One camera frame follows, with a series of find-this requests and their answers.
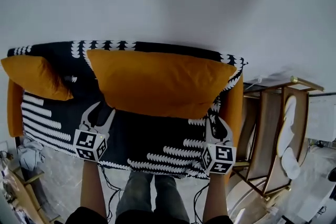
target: black sleeve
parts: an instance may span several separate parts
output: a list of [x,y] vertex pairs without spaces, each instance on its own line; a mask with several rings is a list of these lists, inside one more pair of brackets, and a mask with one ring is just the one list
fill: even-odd
[[212,218],[205,222],[205,224],[233,224],[230,217],[228,216],[219,216]]
[[107,219],[89,208],[79,207],[65,222],[65,224],[73,223],[107,224]]

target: sofa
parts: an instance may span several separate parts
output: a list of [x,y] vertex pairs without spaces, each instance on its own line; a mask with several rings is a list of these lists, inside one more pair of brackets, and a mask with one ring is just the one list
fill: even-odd
[[[186,55],[226,63],[236,68],[207,114],[199,120],[117,110],[109,130],[108,150],[100,160],[102,166],[170,174],[177,178],[186,176],[206,179],[208,176],[201,161],[206,117],[213,119],[214,133],[216,117],[221,117],[230,126],[233,146],[237,146],[242,124],[242,72],[247,64],[243,58],[186,46],[119,40],[65,41],[10,49],[8,57],[30,55],[45,58],[73,94],[73,99],[67,101],[42,98],[25,91],[9,79],[7,120],[10,136],[28,135],[45,146],[76,156],[71,144],[83,111],[99,102],[92,116],[92,121],[99,125],[113,109],[108,106],[99,89],[88,58],[88,50],[94,49]],[[46,126],[45,120],[39,122],[43,115],[36,116],[38,113],[34,109],[38,112],[50,111],[50,120],[59,122],[61,129],[54,131],[52,127]],[[48,130],[52,134],[67,134],[69,139],[49,135]]]

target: white wall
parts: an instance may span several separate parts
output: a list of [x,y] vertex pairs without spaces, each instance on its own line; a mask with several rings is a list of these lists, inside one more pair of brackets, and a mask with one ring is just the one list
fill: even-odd
[[245,81],[284,72],[336,91],[336,0],[0,0],[0,46],[133,39],[228,51]]

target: black and white patterned blanket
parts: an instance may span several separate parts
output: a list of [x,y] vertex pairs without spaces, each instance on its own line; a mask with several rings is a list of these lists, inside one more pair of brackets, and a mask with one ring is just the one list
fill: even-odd
[[8,56],[33,55],[46,58],[64,78],[74,99],[55,101],[25,92],[22,102],[24,131],[30,138],[75,156],[73,139],[83,112],[92,104],[100,105],[90,114],[90,122],[103,124],[112,108],[99,91],[87,50],[137,50],[190,55],[227,63],[237,71],[214,100],[207,115],[199,120],[163,118],[117,111],[110,127],[108,149],[100,164],[106,168],[139,170],[152,174],[169,174],[177,178],[207,178],[201,152],[205,141],[205,119],[217,130],[222,100],[239,80],[244,59],[229,54],[178,45],[135,41],[68,41],[13,48]]

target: wooden shelf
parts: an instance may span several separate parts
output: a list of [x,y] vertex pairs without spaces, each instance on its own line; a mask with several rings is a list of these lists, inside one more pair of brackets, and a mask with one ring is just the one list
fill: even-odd
[[[297,103],[295,109],[295,118],[294,124],[291,127],[294,137],[289,146],[292,148],[294,156],[297,158],[297,160],[299,160],[306,133],[309,96],[307,92],[300,91],[294,88],[284,88],[282,93],[284,104],[281,108],[282,117],[281,122],[279,123],[280,126],[283,124],[283,110],[285,107],[285,101],[291,95],[294,95],[296,97]],[[276,145],[277,139],[274,148],[274,155],[272,157],[273,165],[270,168],[270,176],[268,177],[268,180],[264,186],[263,192],[265,194],[274,191],[275,189],[289,186],[291,183],[291,180],[287,177],[284,169],[282,168],[280,158],[276,154]]]
[[260,112],[257,121],[255,145],[247,180],[266,177],[272,167],[273,147],[277,136],[277,126],[282,104],[281,95],[263,91],[260,97]]
[[257,115],[259,113],[259,104],[259,99],[244,98],[242,127],[236,155],[236,160],[238,162],[249,159],[249,156],[246,156],[247,146],[256,125]]

